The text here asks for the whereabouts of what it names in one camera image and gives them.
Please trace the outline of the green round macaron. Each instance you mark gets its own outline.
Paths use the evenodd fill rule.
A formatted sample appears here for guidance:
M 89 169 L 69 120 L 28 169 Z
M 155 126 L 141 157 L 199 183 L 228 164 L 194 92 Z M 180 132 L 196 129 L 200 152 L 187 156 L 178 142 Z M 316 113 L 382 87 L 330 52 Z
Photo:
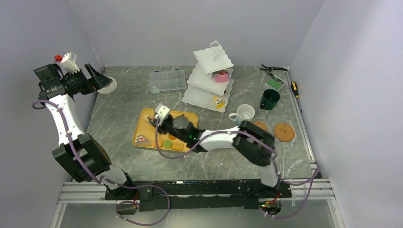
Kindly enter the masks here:
M 173 142 L 171 140 L 164 140 L 163 141 L 163 147 L 166 149 L 169 149 L 172 147 Z

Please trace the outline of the white triangle cake slice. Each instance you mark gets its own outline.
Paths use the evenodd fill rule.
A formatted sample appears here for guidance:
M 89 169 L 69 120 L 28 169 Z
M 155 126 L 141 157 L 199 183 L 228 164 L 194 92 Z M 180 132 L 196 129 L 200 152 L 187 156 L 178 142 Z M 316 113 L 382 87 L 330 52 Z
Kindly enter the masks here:
M 151 141 L 148 140 L 146 137 L 144 137 L 141 134 L 137 134 L 134 138 L 134 144 L 135 145 L 141 145 L 141 146 L 149 146 L 151 144 Z

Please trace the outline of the cream triangle cake slice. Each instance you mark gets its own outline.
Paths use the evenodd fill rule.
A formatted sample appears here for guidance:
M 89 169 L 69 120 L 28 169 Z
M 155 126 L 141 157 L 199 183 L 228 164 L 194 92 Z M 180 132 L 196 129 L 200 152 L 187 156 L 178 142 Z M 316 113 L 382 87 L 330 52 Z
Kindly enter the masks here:
M 215 107 L 217 108 L 217 109 L 220 109 L 220 108 L 222 108 L 224 105 L 225 105 L 225 102 L 221 99 L 221 98 L 219 98 L 219 97 L 217 97 L 217 96 L 214 96 L 214 104 L 215 104 Z

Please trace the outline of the white three-tier dessert stand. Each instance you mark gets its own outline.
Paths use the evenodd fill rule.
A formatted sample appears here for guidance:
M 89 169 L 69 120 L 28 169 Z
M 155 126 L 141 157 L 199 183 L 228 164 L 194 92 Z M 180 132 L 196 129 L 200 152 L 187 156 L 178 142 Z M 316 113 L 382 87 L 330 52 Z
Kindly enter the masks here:
M 234 83 L 231 78 L 234 64 L 216 40 L 210 43 L 208 48 L 194 51 L 193 54 L 197 63 L 186 81 L 187 89 L 182 102 L 220 113 L 225 112 Z M 214 75 L 223 71 L 229 73 L 229 80 L 216 83 Z M 214 96 L 225 102 L 222 108 L 215 107 Z

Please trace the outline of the pink cake with cherry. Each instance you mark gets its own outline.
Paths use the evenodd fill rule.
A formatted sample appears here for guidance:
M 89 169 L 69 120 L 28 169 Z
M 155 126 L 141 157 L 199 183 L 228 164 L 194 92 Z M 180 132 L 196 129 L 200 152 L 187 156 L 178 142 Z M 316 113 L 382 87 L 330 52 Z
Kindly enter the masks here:
M 227 82 L 228 80 L 229 80 L 229 73 L 226 71 L 214 75 L 214 81 L 216 83 L 224 83 Z

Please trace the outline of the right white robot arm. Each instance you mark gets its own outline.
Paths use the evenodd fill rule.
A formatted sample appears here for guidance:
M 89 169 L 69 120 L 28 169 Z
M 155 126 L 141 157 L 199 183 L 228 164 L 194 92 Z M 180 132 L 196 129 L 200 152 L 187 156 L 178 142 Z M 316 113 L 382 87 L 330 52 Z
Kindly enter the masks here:
M 193 125 L 184 115 L 161 118 L 157 114 L 149 120 L 155 135 L 170 134 L 182 141 L 189 152 L 208 152 L 216 149 L 235 149 L 256 165 L 262 183 L 262 192 L 274 197 L 280 191 L 274 157 L 274 136 L 250 121 L 225 130 L 205 130 Z

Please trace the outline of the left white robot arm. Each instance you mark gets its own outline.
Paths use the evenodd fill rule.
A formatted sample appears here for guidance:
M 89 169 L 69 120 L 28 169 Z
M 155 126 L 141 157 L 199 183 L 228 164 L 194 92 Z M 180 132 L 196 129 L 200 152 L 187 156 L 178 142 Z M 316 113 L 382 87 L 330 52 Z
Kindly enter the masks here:
M 73 65 L 61 67 L 48 64 L 34 70 L 39 78 L 40 93 L 32 104 L 34 109 L 48 109 L 58 131 L 58 148 L 52 151 L 54 159 L 77 182 L 95 181 L 106 186 L 106 199 L 129 200 L 136 195 L 137 187 L 128 173 L 112 165 L 105 149 L 80 126 L 74 95 L 83 95 L 103 88 L 116 88 L 116 80 L 85 65 L 90 74 L 86 78 L 81 69 Z

